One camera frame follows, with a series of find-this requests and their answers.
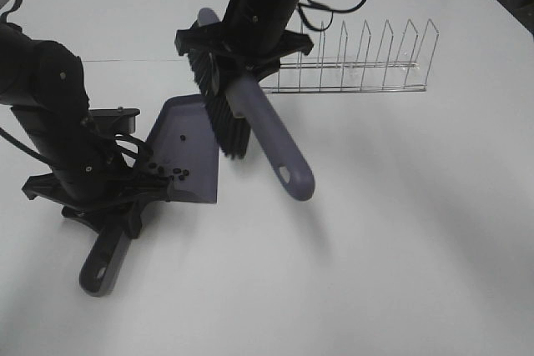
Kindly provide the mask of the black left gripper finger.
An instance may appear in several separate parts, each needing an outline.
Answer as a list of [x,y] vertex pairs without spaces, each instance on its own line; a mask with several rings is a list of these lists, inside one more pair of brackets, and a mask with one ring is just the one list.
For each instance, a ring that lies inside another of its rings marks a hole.
[[143,227],[141,214],[144,210],[140,202],[129,203],[123,211],[123,230],[130,239],[137,239]]

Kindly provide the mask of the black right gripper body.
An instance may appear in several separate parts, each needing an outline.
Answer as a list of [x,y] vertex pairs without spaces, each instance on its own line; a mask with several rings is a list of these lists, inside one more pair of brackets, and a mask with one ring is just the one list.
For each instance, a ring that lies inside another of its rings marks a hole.
[[196,81],[242,71],[262,80],[280,70],[282,58],[308,55],[314,46],[309,35],[285,30],[273,49],[261,53],[231,37],[222,24],[178,30],[174,44],[179,55],[188,58]]

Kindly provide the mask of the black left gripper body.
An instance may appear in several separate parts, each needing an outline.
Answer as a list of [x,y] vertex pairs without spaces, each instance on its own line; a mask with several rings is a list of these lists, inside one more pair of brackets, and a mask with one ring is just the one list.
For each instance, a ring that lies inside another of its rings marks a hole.
[[51,173],[31,176],[23,185],[28,199],[46,198],[61,204],[86,225],[101,230],[106,223],[93,221],[98,214],[123,213],[129,203],[146,207],[156,201],[169,201],[172,179],[136,168],[88,172],[81,168],[53,168]]

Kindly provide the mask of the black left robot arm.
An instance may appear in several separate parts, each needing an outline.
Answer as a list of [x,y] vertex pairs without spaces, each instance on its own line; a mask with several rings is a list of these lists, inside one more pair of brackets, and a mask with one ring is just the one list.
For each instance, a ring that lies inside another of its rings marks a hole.
[[35,148],[10,143],[50,171],[23,186],[68,215],[102,229],[106,213],[122,214],[130,238],[141,232],[142,210],[167,199],[169,180],[142,171],[154,151],[134,133],[136,108],[91,109],[81,58],[53,40],[36,40],[1,24],[1,103],[8,105]]

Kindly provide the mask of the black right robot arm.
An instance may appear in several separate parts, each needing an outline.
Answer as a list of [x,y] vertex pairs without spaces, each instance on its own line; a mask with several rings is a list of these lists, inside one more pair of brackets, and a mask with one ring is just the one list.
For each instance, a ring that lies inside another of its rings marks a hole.
[[175,45],[204,91],[218,92],[243,73],[261,80],[278,72],[281,58],[310,53],[310,37],[287,28],[304,8],[338,12],[313,1],[229,0],[221,18],[201,9],[191,28],[177,31]]

